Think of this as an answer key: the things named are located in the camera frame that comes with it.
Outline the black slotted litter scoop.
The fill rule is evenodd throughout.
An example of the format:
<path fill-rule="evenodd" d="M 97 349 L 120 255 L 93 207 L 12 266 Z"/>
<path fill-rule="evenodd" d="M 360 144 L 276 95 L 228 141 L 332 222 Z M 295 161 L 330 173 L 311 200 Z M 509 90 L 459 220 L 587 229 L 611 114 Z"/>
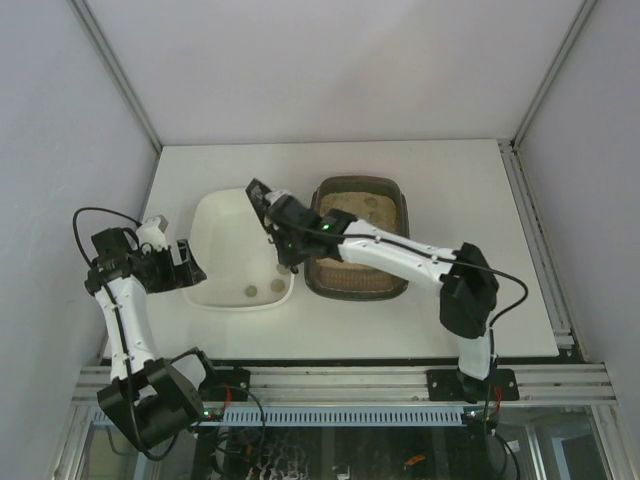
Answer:
<path fill-rule="evenodd" d="M 271 192 L 272 190 L 267 185 L 256 178 L 252 179 L 245 188 L 248 200 L 267 235 L 269 243 L 276 249 L 278 264 L 292 274 L 298 274 L 298 266 L 290 263 L 290 255 L 286 252 L 285 235 L 278 231 L 268 215 L 270 202 L 267 200 L 267 195 Z"/>

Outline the brown translucent litter box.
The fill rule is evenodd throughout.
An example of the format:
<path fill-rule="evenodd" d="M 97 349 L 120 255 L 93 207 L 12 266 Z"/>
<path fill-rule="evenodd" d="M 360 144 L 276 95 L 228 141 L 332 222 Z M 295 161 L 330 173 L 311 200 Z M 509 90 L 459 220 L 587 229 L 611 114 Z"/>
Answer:
<path fill-rule="evenodd" d="M 366 175 L 333 176 L 325 179 L 312 197 L 317 208 L 327 194 L 337 192 L 368 192 L 391 197 L 401 214 L 398 232 L 409 235 L 406 199 L 399 186 L 391 179 Z M 389 273 L 365 265 L 343 263 L 333 259 L 311 258 L 304 264 L 307 287 L 315 294 L 334 300 L 377 301 L 401 295 L 408 282 Z"/>

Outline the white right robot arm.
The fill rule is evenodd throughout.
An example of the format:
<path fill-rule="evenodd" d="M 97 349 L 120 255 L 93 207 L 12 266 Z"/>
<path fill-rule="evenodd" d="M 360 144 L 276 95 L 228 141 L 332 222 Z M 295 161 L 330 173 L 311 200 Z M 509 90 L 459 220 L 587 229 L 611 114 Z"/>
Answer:
<path fill-rule="evenodd" d="M 499 283 L 476 246 L 452 250 L 420 244 L 341 210 L 320 216 L 283 190 L 267 194 L 264 204 L 265 230 L 283 266 L 331 259 L 433 289 L 440 323 L 458 339 L 460 382 L 489 379 L 494 360 L 489 321 Z"/>

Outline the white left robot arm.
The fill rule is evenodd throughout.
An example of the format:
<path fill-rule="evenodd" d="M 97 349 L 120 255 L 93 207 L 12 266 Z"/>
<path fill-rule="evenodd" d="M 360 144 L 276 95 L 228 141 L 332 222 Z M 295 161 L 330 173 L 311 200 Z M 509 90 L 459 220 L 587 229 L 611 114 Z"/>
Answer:
<path fill-rule="evenodd" d="M 204 413 L 193 381 L 159 355 L 149 322 L 149 295 L 207 278 L 188 242 L 169 244 L 165 230 L 164 218 L 157 216 L 135 230 L 110 228 L 93 235 L 97 256 L 85 282 L 103 312 L 111 344 L 110 382 L 98 392 L 98 404 L 144 453 Z"/>

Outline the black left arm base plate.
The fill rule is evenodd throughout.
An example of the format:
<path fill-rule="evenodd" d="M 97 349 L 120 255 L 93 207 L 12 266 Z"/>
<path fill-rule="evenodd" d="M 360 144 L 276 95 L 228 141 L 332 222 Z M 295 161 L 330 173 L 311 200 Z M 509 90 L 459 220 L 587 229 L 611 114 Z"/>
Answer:
<path fill-rule="evenodd" d="M 207 373 L 198 387 L 198 393 L 205 402 L 232 401 L 245 402 L 248 399 L 246 390 L 250 386 L 251 373 L 239 367 L 231 369 L 214 369 Z"/>

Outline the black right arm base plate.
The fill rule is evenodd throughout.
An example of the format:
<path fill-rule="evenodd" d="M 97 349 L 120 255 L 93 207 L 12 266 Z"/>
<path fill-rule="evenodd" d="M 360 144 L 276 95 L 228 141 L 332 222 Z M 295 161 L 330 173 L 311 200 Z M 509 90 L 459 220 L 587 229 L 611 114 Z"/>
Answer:
<path fill-rule="evenodd" d="M 458 369 L 429 369 L 426 385 L 430 401 L 465 401 L 479 403 L 489 398 L 517 401 L 520 399 L 515 372 L 511 369 L 493 369 L 485 380 L 478 380 Z"/>

